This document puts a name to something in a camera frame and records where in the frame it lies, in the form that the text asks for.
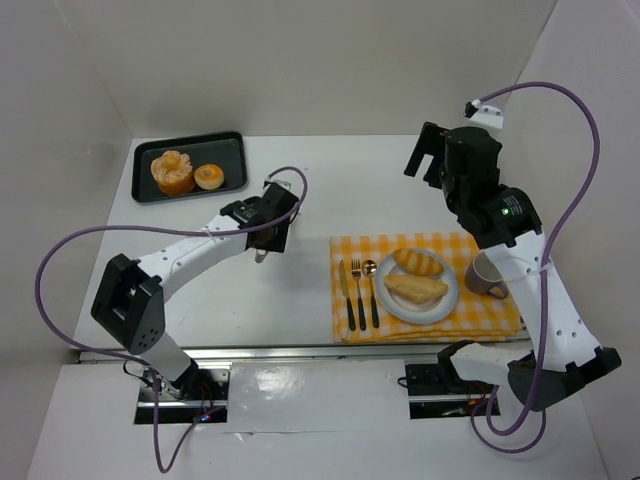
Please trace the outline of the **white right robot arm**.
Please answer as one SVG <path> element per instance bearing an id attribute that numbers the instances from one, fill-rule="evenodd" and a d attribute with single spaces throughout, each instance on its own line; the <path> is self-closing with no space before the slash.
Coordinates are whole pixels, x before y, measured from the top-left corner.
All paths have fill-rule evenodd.
<path id="1" fill-rule="evenodd" d="M 577 312 L 550 255 L 541 220 L 522 190 L 500 181 L 501 143 L 476 126 L 423 124 L 404 170 L 413 177 L 432 158 L 425 182 L 443 192 L 447 208 L 495 267 L 524 321 L 530 351 L 464 340 L 438 355 L 446 379 L 507 386 L 529 410 L 541 412 L 622 364 Z"/>

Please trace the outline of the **long golden bread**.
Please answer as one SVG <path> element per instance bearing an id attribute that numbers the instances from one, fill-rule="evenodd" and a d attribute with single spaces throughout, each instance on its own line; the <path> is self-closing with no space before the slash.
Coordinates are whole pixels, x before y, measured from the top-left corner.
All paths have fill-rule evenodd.
<path id="1" fill-rule="evenodd" d="M 403 306 L 435 305 L 449 293 L 446 283 L 427 276 L 389 274 L 383 283 L 391 299 Z"/>

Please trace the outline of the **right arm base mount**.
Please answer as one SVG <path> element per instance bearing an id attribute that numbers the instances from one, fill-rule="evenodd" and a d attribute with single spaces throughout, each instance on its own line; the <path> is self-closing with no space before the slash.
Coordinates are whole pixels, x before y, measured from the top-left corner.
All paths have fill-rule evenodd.
<path id="1" fill-rule="evenodd" d="M 484 415 L 494 388 L 478 381 L 447 382 L 436 364 L 406 364 L 397 384 L 408 394 L 411 420 L 469 417 L 478 404 Z"/>

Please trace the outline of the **small oval bread roll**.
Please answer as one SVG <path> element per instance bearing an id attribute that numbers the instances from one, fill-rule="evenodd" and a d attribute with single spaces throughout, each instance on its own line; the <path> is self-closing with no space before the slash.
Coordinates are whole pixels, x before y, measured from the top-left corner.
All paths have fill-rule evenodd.
<path id="1" fill-rule="evenodd" d="M 415 249 L 397 249 L 392 256 L 396 264 L 411 275 L 438 277 L 444 273 L 444 266 L 435 257 Z"/>

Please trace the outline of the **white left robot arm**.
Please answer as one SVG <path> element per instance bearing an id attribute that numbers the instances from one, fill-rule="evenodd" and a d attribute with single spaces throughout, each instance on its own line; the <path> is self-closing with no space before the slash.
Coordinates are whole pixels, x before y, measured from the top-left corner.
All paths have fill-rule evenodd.
<path id="1" fill-rule="evenodd" d="M 166 332 L 165 304 L 191 280 L 248 249 L 282 253 L 298 203 L 288 189 L 268 182 L 262 195 L 225 206 L 196 236 L 138 259 L 113 257 L 91 316 L 129 354 L 149 364 L 181 396 L 188 395 L 204 375 Z"/>

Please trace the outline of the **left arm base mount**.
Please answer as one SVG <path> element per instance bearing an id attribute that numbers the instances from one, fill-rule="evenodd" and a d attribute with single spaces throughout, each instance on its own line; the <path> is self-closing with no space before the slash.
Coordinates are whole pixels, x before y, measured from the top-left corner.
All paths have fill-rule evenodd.
<path id="1" fill-rule="evenodd" d="M 191 386 L 183 390 L 172 385 L 158 373 L 159 391 L 151 370 L 125 361 L 123 372 L 139 381 L 134 423 L 151 425 L 155 400 L 158 400 L 159 424 L 225 423 L 228 414 L 228 394 L 231 365 L 213 363 L 200 367 Z"/>

